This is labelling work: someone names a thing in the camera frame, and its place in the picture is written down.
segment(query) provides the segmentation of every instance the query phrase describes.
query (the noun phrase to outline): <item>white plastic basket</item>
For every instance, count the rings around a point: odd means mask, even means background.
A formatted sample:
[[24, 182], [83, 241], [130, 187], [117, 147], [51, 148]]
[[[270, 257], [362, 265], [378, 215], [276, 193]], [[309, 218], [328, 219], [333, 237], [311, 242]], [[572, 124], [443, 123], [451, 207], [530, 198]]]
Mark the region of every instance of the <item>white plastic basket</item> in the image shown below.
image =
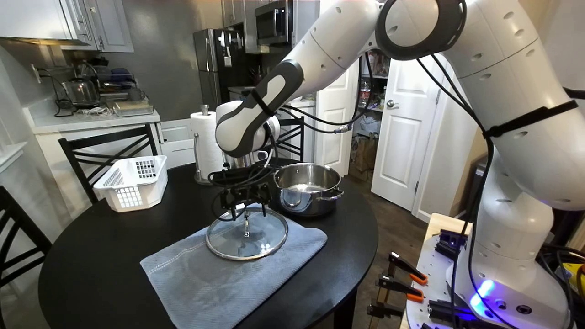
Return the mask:
[[166, 163], [164, 155], [118, 160], [94, 188], [119, 213], [150, 208], [160, 202], [167, 187]]

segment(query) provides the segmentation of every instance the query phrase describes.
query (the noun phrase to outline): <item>paper towel roll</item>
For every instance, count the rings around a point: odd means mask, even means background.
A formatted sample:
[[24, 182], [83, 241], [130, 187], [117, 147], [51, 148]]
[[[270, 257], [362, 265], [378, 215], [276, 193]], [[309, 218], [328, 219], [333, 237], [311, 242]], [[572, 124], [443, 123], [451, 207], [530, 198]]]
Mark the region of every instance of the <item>paper towel roll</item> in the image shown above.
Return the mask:
[[223, 152], [215, 141], [215, 112], [203, 115], [201, 112], [191, 114], [193, 131], [199, 134], [197, 140], [197, 161], [201, 177], [207, 180], [212, 172], [223, 169]]

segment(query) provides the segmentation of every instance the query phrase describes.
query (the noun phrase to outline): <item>door knob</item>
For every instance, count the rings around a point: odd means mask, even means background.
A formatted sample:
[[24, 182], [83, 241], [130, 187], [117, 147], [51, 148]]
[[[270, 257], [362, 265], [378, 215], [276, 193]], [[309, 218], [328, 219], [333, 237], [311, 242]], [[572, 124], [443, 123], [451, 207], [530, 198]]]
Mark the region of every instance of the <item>door knob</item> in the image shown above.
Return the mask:
[[386, 102], [386, 105], [388, 105], [388, 108], [393, 108], [395, 105], [399, 105], [399, 103], [395, 103], [394, 100], [389, 100]]

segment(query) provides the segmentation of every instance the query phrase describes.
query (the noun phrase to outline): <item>black chair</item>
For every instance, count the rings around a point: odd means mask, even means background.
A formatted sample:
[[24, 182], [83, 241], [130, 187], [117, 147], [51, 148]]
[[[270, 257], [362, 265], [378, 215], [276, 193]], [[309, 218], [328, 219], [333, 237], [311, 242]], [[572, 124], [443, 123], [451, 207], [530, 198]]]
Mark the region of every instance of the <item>black chair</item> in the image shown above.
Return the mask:
[[[0, 247], [0, 266], [2, 266], [1, 271], [4, 272], [5, 270], [12, 268], [15, 269], [12, 270], [10, 274], [0, 279], [0, 287], [4, 287], [17, 277], [23, 275], [37, 265], [42, 264], [44, 262], [45, 256], [48, 254], [52, 246], [49, 239], [47, 239], [43, 232], [35, 225], [35, 222], [30, 219], [30, 217], [14, 200], [10, 193], [8, 193], [4, 186], [0, 186], [0, 213], [2, 211], [4, 213], [0, 217], [0, 234], [3, 233], [7, 228], [7, 224], [10, 219], [12, 219], [13, 224], [10, 229], [7, 229], [8, 233], [6, 233], [6, 238]], [[8, 251], [10, 250], [12, 242], [14, 241], [14, 237], [20, 229], [34, 243], [35, 247], [27, 252], [6, 260]], [[35, 260], [26, 262], [35, 255]], [[0, 328], [6, 329], [1, 307]]]
[[[122, 140], [138, 136], [141, 137], [114, 155], [92, 154], [77, 151], [79, 149], [87, 148], [90, 146], [106, 144], [114, 142], [116, 140]], [[81, 138], [76, 140], [66, 140], [65, 138], [61, 138], [59, 139], [59, 144], [61, 145], [61, 148], [63, 149], [63, 152], [67, 157], [67, 160], [69, 160], [69, 164], [71, 164], [71, 167], [73, 168], [73, 171], [77, 176], [77, 179], [79, 179], [81, 186], [85, 190], [85, 193], [87, 194], [88, 198], [90, 198], [92, 204], [95, 204], [99, 201], [98, 197], [95, 195], [93, 185], [99, 180], [100, 177], [102, 177], [105, 174], [105, 172], [103, 172], [100, 175], [98, 175], [104, 168], [111, 167], [116, 160], [133, 157], [148, 145], [150, 145], [152, 154], [157, 155], [154, 137], [148, 125], [145, 125], [144, 127], [140, 128], [128, 129], [124, 131], [112, 132], [107, 133], [105, 135]], [[99, 167], [86, 176], [85, 173], [83, 172], [83, 169], [81, 168], [80, 163], [88, 163], [89, 165], [90, 164], [97, 165]]]
[[[299, 160], [301, 162], [304, 161], [304, 149], [305, 149], [305, 126], [304, 126], [304, 122], [305, 122], [305, 117], [302, 116], [298, 119], [293, 118], [293, 119], [282, 119], [282, 120], [278, 120], [278, 122], [280, 123], [281, 127], [294, 127], [292, 129], [290, 129], [289, 131], [283, 133], [282, 135], [280, 135], [278, 137], [278, 140], [276, 140], [276, 147], [285, 151], [288, 151], [292, 154], [298, 155], [299, 156]], [[300, 145], [296, 146], [293, 144], [290, 144], [288, 141], [290, 141], [291, 139], [295, 138], [296, 136], [301, 137], [300, 140]]]

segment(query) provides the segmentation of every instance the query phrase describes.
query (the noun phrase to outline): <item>pot handle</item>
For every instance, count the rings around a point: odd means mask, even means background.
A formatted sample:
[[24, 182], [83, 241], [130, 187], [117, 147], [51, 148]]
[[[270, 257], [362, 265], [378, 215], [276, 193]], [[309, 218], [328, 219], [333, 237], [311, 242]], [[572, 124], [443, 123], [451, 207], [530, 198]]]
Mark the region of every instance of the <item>pot handle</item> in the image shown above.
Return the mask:
[[342, 190], [337, 190], [337, 195], [336, 196], [332, 196], [332, 197], [318, 197], [317, 200], [323, 200], [323, 201], [335, 201], [339, 198], [341, 198], [341, 196], [344, 194], [344, 192]]

